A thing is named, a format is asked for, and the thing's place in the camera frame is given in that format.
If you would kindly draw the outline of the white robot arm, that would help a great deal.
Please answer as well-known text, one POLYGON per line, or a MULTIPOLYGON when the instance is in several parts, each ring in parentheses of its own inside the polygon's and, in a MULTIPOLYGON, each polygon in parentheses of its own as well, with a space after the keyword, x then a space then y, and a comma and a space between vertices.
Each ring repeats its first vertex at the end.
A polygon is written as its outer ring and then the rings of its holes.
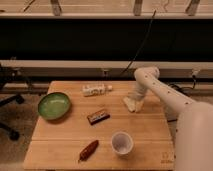
POLYGON ((179 114, 174 171, 213 171, 213 105, 174 90, 159 81, 159 75, 157 67, 136 69, 133 99, 141 99, 147 90, 151 90, 179 114))

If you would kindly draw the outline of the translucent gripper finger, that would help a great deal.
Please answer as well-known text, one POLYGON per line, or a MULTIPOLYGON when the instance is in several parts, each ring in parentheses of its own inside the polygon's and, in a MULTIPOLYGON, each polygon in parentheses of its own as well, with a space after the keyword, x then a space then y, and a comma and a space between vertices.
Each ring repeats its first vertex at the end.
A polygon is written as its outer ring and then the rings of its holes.
POLYGON ((140 112, 142 107, 143 107, 143 104, 144 104, 144 100, 141 100, 141 101, 137 101, 136 102, 136 112, 140 112))

